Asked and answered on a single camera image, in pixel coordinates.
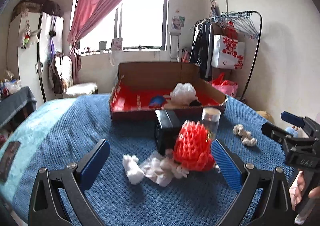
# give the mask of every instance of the poster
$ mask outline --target poster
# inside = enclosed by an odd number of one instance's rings
[[[122,51],[122,38],[113,38],[111,41],[111,51]]]
[[[184,27],[184,22],[186,18],[182,16],[174,16],[172,20],[171,29],[173,30],[181,30]]]

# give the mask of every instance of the hanging toy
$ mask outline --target hanging toy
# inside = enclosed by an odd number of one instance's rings
[[[30,32],[30,38],[28,42],[26,43],[26,48],[30,48],[33,44],[39,43],[38,33],[41,31],[40,29],[37,29],[36,31]]]
[[[26,48],[26,44],[29,42],[30,38],[30,25],[29,20],[26,21],[26,27],[21,31],[19,35],[19,47],[22,49]]]

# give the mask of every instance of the red plastic bag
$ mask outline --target red plastic bag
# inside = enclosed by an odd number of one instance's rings
[[[238,91],[238,84],[233,81],[224,80],[223,77],[224,73],[221,73],[217,79],[213,80],[212,87],[235,98]]]

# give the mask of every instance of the clear plastic bottle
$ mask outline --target clear plastic bottle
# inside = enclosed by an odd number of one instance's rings
[[[203,124],[209,131],[209,138],[211,140],[216,139],[219,120],[220,120],[221,112],[216,108],[204,108],[202,111],[202,118],[200,123]]]

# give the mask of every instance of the chair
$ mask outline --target chair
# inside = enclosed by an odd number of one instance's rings
[[[83,83],[73,85],[72,62],[68,56],[63,56],[62,61],[60,57],[56,56],[55,66],[58,75],[61,76],[61,78],[66,82],[66,85],[64,85],[66,86],[66,88],[64,88],[62,98],[76,98],[81,95],[91,95],[93,93],[98,93],[98,86],[96,83]]]

